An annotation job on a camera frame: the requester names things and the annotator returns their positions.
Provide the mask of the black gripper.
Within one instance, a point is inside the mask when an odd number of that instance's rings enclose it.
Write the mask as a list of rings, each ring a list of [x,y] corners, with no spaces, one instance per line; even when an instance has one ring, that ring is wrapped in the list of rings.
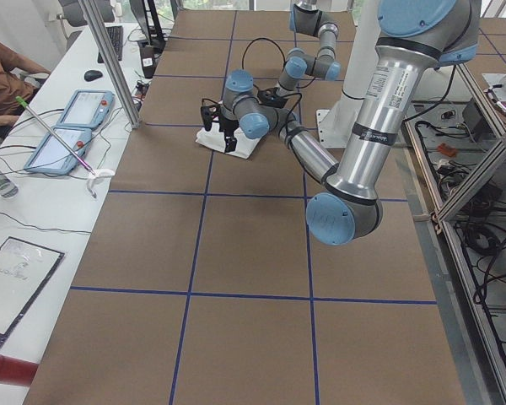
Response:
[[[234,152],[237,146],[237,138],[234,136],[234,132],[240,127],[239,122],[235,119],[229,119],[223,111],[220,111],[218,113],[218,125],[219,131],[224,134],[224,152]]]

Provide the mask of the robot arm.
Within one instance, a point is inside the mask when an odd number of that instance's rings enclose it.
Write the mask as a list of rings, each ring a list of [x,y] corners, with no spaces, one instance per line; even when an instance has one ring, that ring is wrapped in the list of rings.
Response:
[[[297,35],[316,38],[318,47],[313,53],[297,46],[288,52],[276,84],[276,95],[293,93],[303,76],[335,81],[341,72],[341,63],[336,59],[337,22],[326,11],[318,9],[316,1],[292,1],[289,29]]]
[[[276,132],[304,170],[325,188],[307,205],[310,231],[324,244],[347,244],[370,234],[381,222],[375,184],[423,73],[468,62],[476,55],[480,8],[478,1],[379,4],[378,62],[341,160],[334,159],[285,106],[303,76],[333,80],[340,69],[335,58],[336,22],[312,1],[294,3],[289,26],[319,39],[316,56],[292,50],[268,96],[255,90],[248,72],[233,71],[222,99],[202,108],[204,125],[219,124],[227,151],[235,149],[236,130],[249,139]]]

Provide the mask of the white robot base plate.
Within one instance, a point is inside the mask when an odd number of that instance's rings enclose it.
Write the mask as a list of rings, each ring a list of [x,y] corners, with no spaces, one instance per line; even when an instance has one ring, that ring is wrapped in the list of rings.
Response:
[[[326,149],[346,148],[351,133],[350,119],[336,107],[315,113],[320,143]]]

